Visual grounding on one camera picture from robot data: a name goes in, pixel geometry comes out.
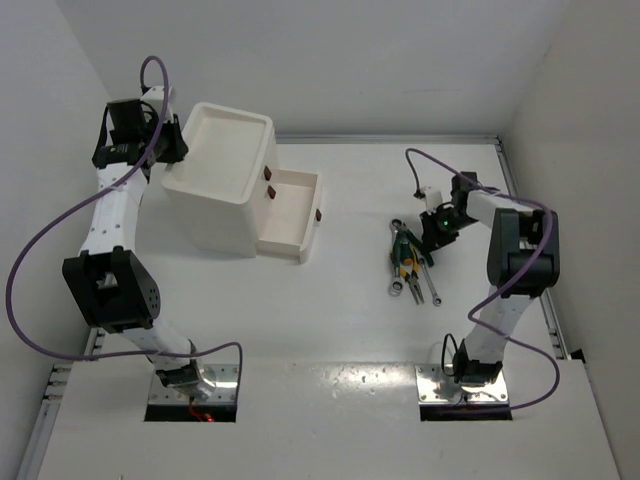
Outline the white bottom drawer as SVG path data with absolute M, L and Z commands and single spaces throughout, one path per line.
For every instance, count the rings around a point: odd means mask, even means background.
M 257 252 L 307 262 L 320 210 L 322 176 L 318 173 L 287 169 L 275 170 L 269 188 L 266 220 L 258 238 Z

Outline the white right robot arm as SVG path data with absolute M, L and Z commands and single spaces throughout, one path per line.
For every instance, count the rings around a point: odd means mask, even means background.
M 459 385 L 491 384 L 502 372 L 506 346 L 526 346 L 513 338 L 523 313 L 559 279 L 558 216 L 533 201 L 480 185 L 473 172 L 452 178 L 449 201 L 422 185 L 414 196 L 425 205 L 420 216 L 423 253 L 453 243 L 473 224 L 490 229 L 488 297 L 471 310 L 474 326 L 455 348 L 448 374 Z

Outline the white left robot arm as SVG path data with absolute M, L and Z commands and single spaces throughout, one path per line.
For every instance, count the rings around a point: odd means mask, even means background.
M 171 102 L 173 88 L 145 87 L 139 98 L 105 107 L 92 157 L 102 194 L 77 256 L 63 277 L 86 323 L 120 335 L 147 351 L 162 385 L 207 401 L 214 372 L 195 358 L 195 345 L 161 316 L 156 281 L 135 254 L 139 208 L 152 166 L 184 159 L 188 147 Z

